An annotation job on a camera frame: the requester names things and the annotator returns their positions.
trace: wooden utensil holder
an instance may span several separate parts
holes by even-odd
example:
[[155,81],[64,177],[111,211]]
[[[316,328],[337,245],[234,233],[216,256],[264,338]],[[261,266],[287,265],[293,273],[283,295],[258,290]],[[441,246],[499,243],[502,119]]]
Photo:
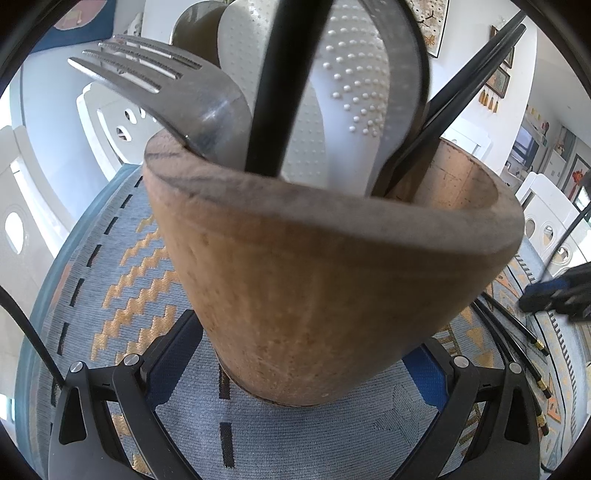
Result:
[[343,397],[466,307],[517,252],[521,206],[442,140],[414,203],[219,167],[163,131],[144,181],[228,375],[288,406]]

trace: hanging decoration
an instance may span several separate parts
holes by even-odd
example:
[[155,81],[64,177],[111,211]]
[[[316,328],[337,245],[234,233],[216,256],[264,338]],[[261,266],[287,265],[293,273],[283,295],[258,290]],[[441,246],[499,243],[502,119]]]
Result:
[[493,90],[489,91],[487,86],[484,87],[484,90],[478,96],[478,102],[492,113],[499,111],[499,97]]
[[437,58],[441,50],[449,0],[407,0],[425,39],[429,55]]

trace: painting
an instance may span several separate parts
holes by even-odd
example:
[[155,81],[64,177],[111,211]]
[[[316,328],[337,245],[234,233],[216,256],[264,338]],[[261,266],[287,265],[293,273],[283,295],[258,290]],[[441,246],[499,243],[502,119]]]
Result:
[[116,6],[116,0],[78,2],[49,29],[32,52],[110,38]]
[[500,98],[505,98],[507,88],[509,87],[511,76],[501,67],[486,82],[486,86],[495,92]]
[[573,166],[570,167],[568,179],[562,189],[570,201],[576,197],[576,194],[580,190],[579,182],[590,168],[589,164],[579,155],[575,156]]
[[[494,25],[491,25],[491,38],[494,37],[499,31],[496,29]],[[503,60],[503,63],[507,65],[510,69],[513,68],[513,59],[515,58],[515,47],[511,49],[509,54],[507,55],[506,59]]]
[[438,58],[449,0],[407,0],[425,39],[427,52]]

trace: blue patterned rug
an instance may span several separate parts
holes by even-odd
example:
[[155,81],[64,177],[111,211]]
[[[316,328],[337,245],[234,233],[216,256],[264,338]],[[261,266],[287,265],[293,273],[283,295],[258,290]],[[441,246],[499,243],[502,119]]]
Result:
[[[56,259],[31,318],[63,373],[74,361],[104,367],[129,353],[143,353],[190,308],[152,217],[141,170],[120,171],[98,200]],[[510,309],[532,280],[532,269],[539,268],[539,258],[532,252],[525,242],[519,256],[489,287]],[[569,374],[567,357],[570,354],[572,369],[580,354],[572,340],[560,342],[555,317],[521,315],[521,320],[539,335],[543,332],[553,349],[554,359],[547,361],[511,327],[546,383],[554,387],[550,401],[536,389],[551,429],[551,435],[541,442],[542,459],[552,468],[583,427],[580,406],[585,400],[578,399],[586,398],[586,380],[574,370]],[[452,355],[465,355],[476,365],[502,368],[492,338],[469,309],[435,337]],[[27,345],[17,383],[19,446],[46,477],[59,389]],[[443,473],[461,463],[482,408],[474,406]],[[134,468],[150,474],[117,406],[111,412]],[[402,464],[437,408],[425,403],[403,361],[326,406],[269,405],[223,379],[204,336],[173,396],[157,413],[206,480],[383,480]]]

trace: gold zigzag stripe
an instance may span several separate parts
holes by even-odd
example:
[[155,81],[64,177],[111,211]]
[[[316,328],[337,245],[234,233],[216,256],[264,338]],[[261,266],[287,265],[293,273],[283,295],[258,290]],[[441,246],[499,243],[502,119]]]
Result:
[[144,458],[137,453],[134,453],[134,463],[131,466],[136,472],[143,473],[144,475],[152,475],[152,472],[146,465]]
[[117,309],[113,320],[105,321],[102,333],[95,333],[90,359],[95,361],[99,350],[105,350],[107,348],[109,338],[117,338],[119,336],[121,325],[130,325],[134,315],[143,314],[146,303],[156,300],[159,293],[168,292],[170,284],[173,282],[178,283],[177,273],[167,270],[164,272],[163,278],[152,280],[150,288],[142,288],[139,291],[138,298],[129,299],[124,310]]
[[115,365],[119,365],[121,361],[132,353],[142,355],[150,344],[160,335],[166,335],[171,327],[174,325],[174,318],[177,313],[177,308],[174,305],[166,305],[163,317],[154,316],[151,328],[142,328],[139,331],[137,342],[127,342],[127,350],[125,353],[117,353],[115,356]]
[[113,425],[119,438],[123,436],[131,437],[131,432],[123,415],[111,415],[111,418],[113,419]]
[[168,258],[168,252],[166,251],[166,247],[157,248],[154,250],[154,253],[151,257],[145,257],[142,260],[142,264],[139,267],[137,265],[131,267],[129,273],[121,275],[121,278],[119,279],[117,285],[111,285],[109,287],[107,295],[105,296],[105,301],[103,302],[103,308],[109,308],[111,300],[120,297],[121,292],[125,287],[132,286],[137,278],[146,275],[146,272],[149,268],[156,268],[158,266],[158,262],[166,258]]
[[[129,431],[129,427],[127,426],[127,422],[125,421],[123,415],[111,415],[111,418],[113,419],[113,425],[115,426],[115,430],[119,438],[123,436],[131,437],[131,432]],[[151,475],[152,473],[148,468],[148,465],[146,465],[144,458],[137,453],[134,453],[132,468],[136,472],[143,473],[144,475]]]
[[128,248],[125,251],[119,265],[123,267],[131,257],[135,257],[142,248],[146,248],[150,245],[152,240],[157,240],[158,238],[160,238],[160,229],[157,228],[154,232],[149,232],[143,239],[138,241],[133,248]]
[[138,225],[137,229],[135,230],[136,233],[141,233],[144,228],[150,226],[154,223],[154,215],[150,215],[148,218],[144,218]]

